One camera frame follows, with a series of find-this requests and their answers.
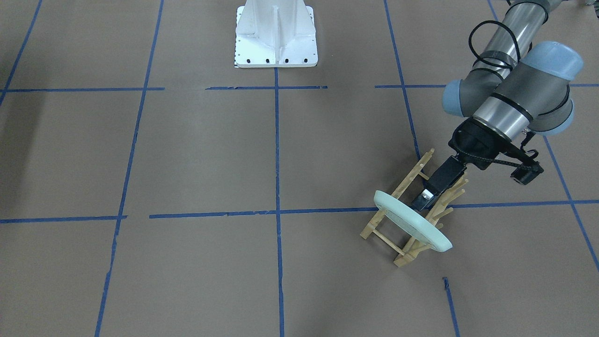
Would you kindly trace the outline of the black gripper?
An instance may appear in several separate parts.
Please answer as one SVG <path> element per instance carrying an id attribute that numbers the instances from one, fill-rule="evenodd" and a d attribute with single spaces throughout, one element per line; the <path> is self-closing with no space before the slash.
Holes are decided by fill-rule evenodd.
<path id="1" fill-rule="evenodd" d="M 417 212 L 430 209 L 438 200 L 438 193 L 451 188 L 466 172 L 466 164 L 474 164 L 486 170 L 490 164 L 518 167 L 515 162 L 497 160 L 497 156 L 508 151 L 511 145 L 505 137 L 477 121 L 467 118 L 452 133 L 449 147 L 456 156 L 449 156 L 430 176 L 430 190 L 424 189 L 411 202 Z"/>

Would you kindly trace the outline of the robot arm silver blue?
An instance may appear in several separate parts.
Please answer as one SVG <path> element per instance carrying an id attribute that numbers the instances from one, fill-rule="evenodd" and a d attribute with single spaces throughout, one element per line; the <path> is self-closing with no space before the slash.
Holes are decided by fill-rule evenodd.
<path id="1" fill-rule="evenodd" d="M 447 83 L 442 107 L 466 120 L 448 145 L 456 154 L 430 179 L 430 196 L 450 188 L 471 164 L 486 170 L 491 164 L 511 166 L 511 178 L 526 185 L 543 173 L 537 152 L 516 147 L 523 130 L 530 134 L 562 132 L 575 114 L 570 83 L 582 70 L 581 56 L 567 45 L 542 41 L 532 45 L 558 0 L 515 0 L 467 77 Z"/>

